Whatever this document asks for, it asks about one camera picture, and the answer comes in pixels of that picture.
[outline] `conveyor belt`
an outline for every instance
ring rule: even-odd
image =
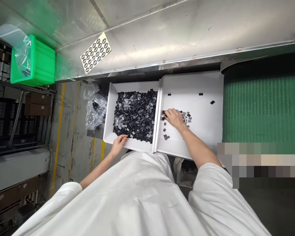
[[[225,72],[223,142],[295,143],[293,60],[263,59]]]

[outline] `white plastic bin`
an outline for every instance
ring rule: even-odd
[[[113,123],[115,117],[115,108],[116,108],[116,101],[118,99],[119,92],[147,92],[150,89],[154,91],[158,91],[157,93],[157,102],[156,102],[156,113],[155,113],[155,120],[154,120],[154,132],[153,132],[153,141],[152,144],[145,141],[140,141],[137,139],[129,138],[128,142],[125,144],[125,148],[135,150],[135,151],[144,151],[144,152],[154,152],[154,146],[156,142],[156,124],[157,124],[157,112],[158,112],[158,105],[159,105],[159,98],[160,98],[160,81],[152,81],[152,82],[135,82],[135,83],[120,83],[120,84],[113,84],[110,83],[109,85],[109,93],[108,93],[108,103],[107,103],[107,111],[106,111],[106,121],[105,121],[105,128],[104,128],[104,135],[103,140],[105,143],[112,144],[114,140],[117,138],[117,135],[113,133]]]
[[[219,71],[163,76],[154,151],[191,159],[180,133],[166,120],[161,121],[163,110],[175,108],[190,112],[190,130],[217,153],[223,134],[223,86],[224,76]]]

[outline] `clear plastic bag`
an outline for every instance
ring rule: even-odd
[[[87,100],[85,128],[88,130],[95,130],[97,126],[105,122],[107,99],[98,94],[98,91],[99,86],[92,82],[84,88],[83,99]]]
[[[30,76],[30,38],[14,25],[5,24],[0,26],[0,38],[15,48],[16,64],[21,74]]]

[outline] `green plastic crate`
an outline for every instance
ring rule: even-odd
[[[30,87],[55,83],[56,52],[29,35],[31,40],[30,76],[25,77],[18,69],[15,57],[15,48],[12,49],[11,84],[22,84]]]

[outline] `sticker sheet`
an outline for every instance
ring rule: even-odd
[[[89,46],[87,51],[80,56],[85,73],[89,73],[100,61],[107,57],[110,52],[111,47],[109,42],[105,33],[102,33],[101,36]]]

